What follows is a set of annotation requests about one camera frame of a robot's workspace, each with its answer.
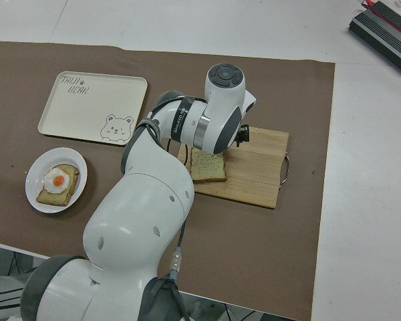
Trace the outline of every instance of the toast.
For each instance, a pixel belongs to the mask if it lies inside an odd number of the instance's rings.
[[[62,169],[70,176],[70,183],[66,189],[60,194],[49,193],[44,188],[40,191],[39,196],[35,199],[38,203],[55,205],[55,206],[67,206],[76,189],[76,184],[79,179],[79,170],[73,165],[60,164],[55,166]]]
[[[227,181],[225,152],[213,155],[192,148],[190,151],[190,175],[194,184]]]

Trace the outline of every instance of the white table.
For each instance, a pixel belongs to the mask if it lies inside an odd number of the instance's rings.
[[[336,62],[312,320],[401,320],[401,73],[360,2],[0,0],[0,41]]]

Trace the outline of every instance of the bear face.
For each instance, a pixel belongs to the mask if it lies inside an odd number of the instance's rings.
[[[117,118],[113,114],[106,117],[106,124],[101,129],[103,142],[117,142],[123,144],[131,137],[132,117]]]

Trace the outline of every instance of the egg white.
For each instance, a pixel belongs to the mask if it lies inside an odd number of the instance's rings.
[[[60,186],[55,186],[53,184],[53,179],[59,175],[62,175],[64,177],[64,183]],[[68,188],[69,184],[70,184],[70,176],[67,174],[67,172],[57,167],[48,171],[46,175],[43,177],[43,188],[52,194],[61,194]]]

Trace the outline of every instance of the egg yolk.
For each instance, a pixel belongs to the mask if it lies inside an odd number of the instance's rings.
[[[58,175],[53,178],[53,184],[55,186],[61,186],[64,183],[64,176]]]

